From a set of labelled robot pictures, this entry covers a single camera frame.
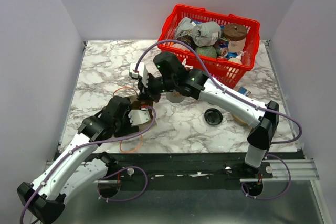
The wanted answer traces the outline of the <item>cream printed paper bag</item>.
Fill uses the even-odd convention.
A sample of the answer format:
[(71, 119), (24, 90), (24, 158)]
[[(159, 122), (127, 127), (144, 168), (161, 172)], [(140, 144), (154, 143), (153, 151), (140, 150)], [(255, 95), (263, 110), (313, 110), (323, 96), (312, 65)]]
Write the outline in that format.
[[(122, 90), (122, 89), (131, 89), (131, 90), (133, 90), (136, 93), (135, 97), (138, 96), (137, 90), (135, 88), (133, 88), (133, 87), (120, 87), (120, 88), (116, 89), (113, 92), (112, 96), (114, 97), (115, 94), (119, 90)], [(130, 119), (130, 122), (131, 122), (132, 126), (138, 126), (140, 124), (144, 124), (144, 123), (148, 122), (150, 120), (150, 115), (149, 115), (149, 112), (137, 111), (137, 110), (133, 111), (132, 110), (130, 112), (129, 119)], [(131, 149), (129, 151), (124, 151), (122, 149), (122, 143), (123, 143), (123, 141), (120, 141), (120, 143), (119, 143), (119, 150), (120, 150), (121, 153), (133, 153), (133, 152), (135, 152), (136, 150), (138, 150), (142, 146), (142, 144), (143, 144), (143, 135), (142, 134), (140, 135), (140, 144), (137, 147), (135, 147), (135, 148), (133, 148), (133, 149)]]

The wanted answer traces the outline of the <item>brown cardboard cup carrier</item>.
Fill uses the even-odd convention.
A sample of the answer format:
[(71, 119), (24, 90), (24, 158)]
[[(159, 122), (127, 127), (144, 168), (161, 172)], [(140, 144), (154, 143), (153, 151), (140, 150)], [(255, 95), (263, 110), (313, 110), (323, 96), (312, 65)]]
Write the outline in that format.
[(233, 117), (233, 119), (234, 119), (239, 125), (242, 125), (242, 126), (246, 126), (246, 127), (251, 128), (251, 126), (249, 126), (244, 120), (242, 120), (241, 118), (237, 117), (236, 115), (232, 114), (232, 117)]

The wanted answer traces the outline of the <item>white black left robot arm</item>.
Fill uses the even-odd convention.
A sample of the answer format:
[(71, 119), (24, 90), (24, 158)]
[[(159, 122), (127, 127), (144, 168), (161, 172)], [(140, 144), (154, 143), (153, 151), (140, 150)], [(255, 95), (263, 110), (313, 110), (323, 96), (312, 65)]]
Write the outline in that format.
[(133, 108), (129, 98), (115, 96), (93, 116), (85, 118), (67, 148), (31, 183), (21, 183), (17, 193), (24, 206), (40, 223), (53, 223), (65, 209), (70, 195), (85, 183), (102, 176), (112, 179), (116, 166), (108, 157), (98, 158), (84, 171), (77, 168), (100, 145), (139, 136), (139, 125), (150, 121), (150, 111)]

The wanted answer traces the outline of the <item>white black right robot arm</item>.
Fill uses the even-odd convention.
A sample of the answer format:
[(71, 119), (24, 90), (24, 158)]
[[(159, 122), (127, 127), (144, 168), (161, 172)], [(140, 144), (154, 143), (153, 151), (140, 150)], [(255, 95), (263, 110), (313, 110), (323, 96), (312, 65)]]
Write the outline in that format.
[(237, 116), (252, 128), (247, 138), (249, 147), (241, 171), (249, 178), (259, 174), (260, 165), (279, 123), (279, 104), (275, 101), (254, 101), (212, 80), (200, 69), (187, 70), (177, 56), (170, 52), (156, 55), (153, 63), (160, 77), (148, 73), (144, 63), (130, 65), (129, 75), (139, 81), (139, 98), (158, 102), (162, 93), (176, 91), (184, 97), (208, 102)]

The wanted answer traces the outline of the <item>grey straw holder cup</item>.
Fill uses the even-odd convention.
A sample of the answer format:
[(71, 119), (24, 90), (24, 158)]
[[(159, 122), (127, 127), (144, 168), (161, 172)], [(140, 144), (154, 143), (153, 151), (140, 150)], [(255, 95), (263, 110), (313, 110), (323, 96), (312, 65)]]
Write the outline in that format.
[(181, 103), (185, 100), (185, 96), (181, 95), (179, 92), (173, 91), (173, 92), (167, 92), (166, 98), (171, 103)]

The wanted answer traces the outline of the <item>white wrapped straws bundle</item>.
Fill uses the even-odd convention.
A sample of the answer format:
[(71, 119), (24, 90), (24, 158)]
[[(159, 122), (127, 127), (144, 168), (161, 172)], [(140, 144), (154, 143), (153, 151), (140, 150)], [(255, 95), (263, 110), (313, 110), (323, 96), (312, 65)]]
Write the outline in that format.
[(194, 68), (194, 66), (191, 66), (191, 65), (188, 65), (188, 64), (187, 64), (187, 60), (186, 60), (186, 59), (183, 59), (183, 61), (182, 61), (182, 65), (184, 66), (184, 68), (185, 68), (186, 70), (192, 70), (192, 69)]

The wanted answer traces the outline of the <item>dark printed paper cup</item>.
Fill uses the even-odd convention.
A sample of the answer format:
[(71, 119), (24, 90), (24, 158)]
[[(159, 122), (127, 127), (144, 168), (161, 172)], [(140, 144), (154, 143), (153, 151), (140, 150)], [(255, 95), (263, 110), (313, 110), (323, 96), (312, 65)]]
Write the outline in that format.
[[(180, 41), (183, 44), (188, 45), (192, 49), (195, 49), (196, 45), (195, 45), (194, 40), (193, 40), (193, 38), (191, 36), (191, 33), (192, 33), (192, 30), (183, 30), (178, 35), (175, 35), (174, 40)], [(173, 47), (173, 48), (181, 49), (183, 51), (189, 51), (188, 47), (186, 47), (184, 45), (181, 45), (179, 43), (172, 42), (170, 44), (170, 46)]]

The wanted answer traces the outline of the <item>green textured ball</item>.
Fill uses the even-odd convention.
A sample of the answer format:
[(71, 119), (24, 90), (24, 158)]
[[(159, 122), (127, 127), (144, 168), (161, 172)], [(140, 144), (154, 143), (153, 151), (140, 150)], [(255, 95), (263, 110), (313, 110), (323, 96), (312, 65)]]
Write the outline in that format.
[(196, 47), (195, 51), (199, 55), (203, 55), (205, 57), (214, 58), (214, 59), (217, 58), (217, 53), (213, 46)]

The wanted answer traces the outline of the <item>grey wrapped bundle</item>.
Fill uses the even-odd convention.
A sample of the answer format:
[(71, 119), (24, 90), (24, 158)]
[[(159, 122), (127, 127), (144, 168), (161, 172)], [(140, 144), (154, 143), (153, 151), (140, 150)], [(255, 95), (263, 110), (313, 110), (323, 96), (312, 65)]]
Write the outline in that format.
[(214, 22), (196, 24), (191, 32), (191, 37), (198, 47), (212, 46), (221, 37), (221, 26)]

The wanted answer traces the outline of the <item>red plastic shopping basket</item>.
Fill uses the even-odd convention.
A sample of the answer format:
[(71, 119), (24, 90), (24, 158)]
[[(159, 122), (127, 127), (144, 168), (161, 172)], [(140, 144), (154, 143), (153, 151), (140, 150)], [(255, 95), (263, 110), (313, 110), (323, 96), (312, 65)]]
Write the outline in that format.
[[(220, 40), (214, 45), (199, 47), (190, 36), (180, 40), (187, 42), (199, 54), (202, 62), (214, 78), (221, 83), (233, 88), (247, 71), (251, 71), (255, 64), (256, 54), (259, 48), (260, 23), (256, 20), (239, 17), (233, 14), (219, 14), (209, 12), (204, 8), (178, 4), (165, 21), (159, 40), (175, 38), (175, 32), (179, 22), (183, 18), (189, 18), (196, 24), (204, 22), (217, 22), (221, 28), (236, 24), (238, 28), (246, 28), (246, 37), (239, 46), (238, 41)], [(233, 46), (237, 45), (238, 52), (232, 52)]]

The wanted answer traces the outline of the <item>red blue drink can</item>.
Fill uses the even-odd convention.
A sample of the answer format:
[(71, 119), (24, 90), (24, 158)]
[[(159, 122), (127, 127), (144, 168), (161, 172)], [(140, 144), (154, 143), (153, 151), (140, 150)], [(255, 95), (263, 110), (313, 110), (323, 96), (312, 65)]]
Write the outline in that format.
[(221, 42), (216, 42), (213, 45), (213, 47), (215, 48), (218, 56), (226, 57), (229, 53), (228, 45), (229, 45), (229, 42), (221, 41)]

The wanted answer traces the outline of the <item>blue yellow card packet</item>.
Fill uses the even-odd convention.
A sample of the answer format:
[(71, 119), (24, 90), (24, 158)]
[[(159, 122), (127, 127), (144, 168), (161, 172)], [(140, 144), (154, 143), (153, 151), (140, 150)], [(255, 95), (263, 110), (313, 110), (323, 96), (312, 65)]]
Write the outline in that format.
[(237, 92), (240, 93), (240, 94), (242, 94), (242, 95), (244, 95), (244, 96), (246, 96), (246, 97), (250, 97), (251, 96), (251, 92), (248, 89), (246, 89), (245, 87), (239, 87), (237, 89)]

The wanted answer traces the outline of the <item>white pump bottle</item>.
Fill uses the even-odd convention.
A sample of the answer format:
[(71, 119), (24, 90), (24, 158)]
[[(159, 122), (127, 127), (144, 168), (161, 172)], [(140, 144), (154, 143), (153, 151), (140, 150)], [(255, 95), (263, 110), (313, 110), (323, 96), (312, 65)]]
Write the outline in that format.
[(242, 64), (241, 60), (245, 53), (246, 53), (245, 51), (229, 52), (227, 55), (228, 61), (233, 62), (233, 63)]

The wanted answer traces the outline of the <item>brown lidded white tub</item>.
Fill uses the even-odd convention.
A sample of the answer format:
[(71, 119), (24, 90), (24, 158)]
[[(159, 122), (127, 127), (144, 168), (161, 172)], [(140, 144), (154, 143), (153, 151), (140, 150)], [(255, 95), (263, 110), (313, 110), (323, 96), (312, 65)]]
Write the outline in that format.
[(237, 23), (229, 23), (223, 29), (223, 38), (228, 41), (228, 50), (238, 53), (245, 47), (247, 28)]

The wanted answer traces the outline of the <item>black mounting base rail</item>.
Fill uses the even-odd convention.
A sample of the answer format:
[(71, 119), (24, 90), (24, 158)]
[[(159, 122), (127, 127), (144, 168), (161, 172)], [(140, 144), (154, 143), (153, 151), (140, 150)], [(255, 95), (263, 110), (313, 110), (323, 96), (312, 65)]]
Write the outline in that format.
[(244, 164), (243, 153), (131, 153), (131, 154), (91, 154), (89, 161), (103, 159), (109, 163), (108, 174), (123, 167), (139, 167), (133, 175), (126, 171), (100, 182), (109, 189), (114, 181), (121, 180), (124, 191), (138, 191), (147, 186), (147, 190), (238, 190), (242, 181), (261, 182), (272, 178), (266, 168), (269, 162), (262, 162), (259, 168), (249, 168)]

